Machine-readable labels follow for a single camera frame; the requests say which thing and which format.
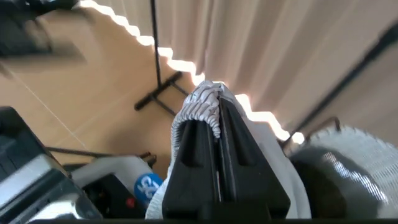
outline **white cloth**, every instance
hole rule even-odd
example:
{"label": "white cloth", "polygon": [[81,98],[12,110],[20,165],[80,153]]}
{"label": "white cloth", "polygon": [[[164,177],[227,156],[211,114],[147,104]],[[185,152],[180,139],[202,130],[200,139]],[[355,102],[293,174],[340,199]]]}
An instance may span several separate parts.
{"label": "white cloth", "polygon": [[234,103],[239,114],[243,117],[246,125],[252,132],[254,139],[259,144],[264,156],[267,157],[272,170],[275,172],[277,178],[287,192],[291,200],[291,206],[287,214],[287,218],[310,218],[310,206],[303,183],[300,180],[298,173],[293,168],[293,165],[284,156],[282,150],[277,144],[275,135],[271,133],[268,125],[261,124],[260,128],[265,129],[258,132],[256,128],[259,126],[256,126],[256,124],[247,119],[243,107],[224,84],[213,83],[205,80],[187,96],[183,102],[181,111],[178,112],[173,120],[171,134],[172,156],[169,169],[167,170],[167,178],[150,201],[146,211],[146,219],[163,218],[162,202],[167,185],[169,184],[169,178],[173,170],[175,158],[177,157],[180,147],[180,139],[182,137],[182,132],[180,130],[181,124],[188,120],[205,121],[212,128],[214,136],[216,138],[220,137],[218,96],[223,96]]}

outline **stand base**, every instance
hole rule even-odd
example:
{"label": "stand base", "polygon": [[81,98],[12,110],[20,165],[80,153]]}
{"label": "stand base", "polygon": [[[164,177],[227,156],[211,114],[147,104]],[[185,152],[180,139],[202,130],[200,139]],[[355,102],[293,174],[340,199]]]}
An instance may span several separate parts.
{"label": "stand base", "polygon": [[135,105],[134,109],[136,111],[139,111],[143,109],[148,103],[151,101],[157,103],[160,107],[162,107],[164,110],[169,112],[171,115],[175,116],[176,112],[174,110],[170,109],[166,104],[161,102],[157,97],[167,89],[169,86],[173,86],[175,89],[177,89],[179,92],[184,94],[185,96],[188,96],[188,93],[181,87],[179,87],[175,82],[179,80],[182,77],[182,72],[178,71],[174,75],[172,75],[170,78],[168,78],[163,84],[158,86],[154,91],[148,93],[143,99],[139,100]]}

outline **blue round logo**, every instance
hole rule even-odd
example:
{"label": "blue round logo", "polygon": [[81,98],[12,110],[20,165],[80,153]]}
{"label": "blue round logo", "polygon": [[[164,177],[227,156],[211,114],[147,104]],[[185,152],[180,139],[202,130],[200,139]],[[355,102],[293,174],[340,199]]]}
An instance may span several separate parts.
{"label": "blue round logo", "polygon": [[138,201],[148,206],[162,182],[162,179],[154,173],[143,174],[138,177],[134,184],[134,196]]}

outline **curtain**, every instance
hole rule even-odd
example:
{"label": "curtain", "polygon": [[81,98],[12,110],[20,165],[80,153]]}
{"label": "curtain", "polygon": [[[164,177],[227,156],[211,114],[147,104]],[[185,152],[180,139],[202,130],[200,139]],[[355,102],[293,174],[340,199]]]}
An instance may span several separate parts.
{"label": "curtain", "polygon": [[[149,0],[97,0],[152,35]],[[294,128],[398,19],[396,0],[157,0],[161,47]],[[392,47],[307,130],[335,115],[398,145]]]}

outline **tan tile floor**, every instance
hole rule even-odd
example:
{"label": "tan tile floor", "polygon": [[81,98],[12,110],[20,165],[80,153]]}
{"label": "tan tile floor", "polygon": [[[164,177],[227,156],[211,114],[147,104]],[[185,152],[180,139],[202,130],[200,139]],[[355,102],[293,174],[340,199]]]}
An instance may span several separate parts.
{"label": "tan tile floor", "polygon": [[[0,76],[0,105],[15,107],[45,145],[113,154],[150,151],[158,155],[154,169],[164,177],[173,117],[153,103],[134,110],[156,86],[153,47],[141,45],[109,16],[88,10],[93,24],[58,14],[45,20],[52,37],[73,42],[85,59],[4,62],[13,76]],[[161,68],[163,79],[174,73],[167,58],[161,58]],[[194,88],[188,74],[178,84]],[[178,111],[184,96],[170,88],[160,98]],[[55,156],[61,163],[90,159]]]}

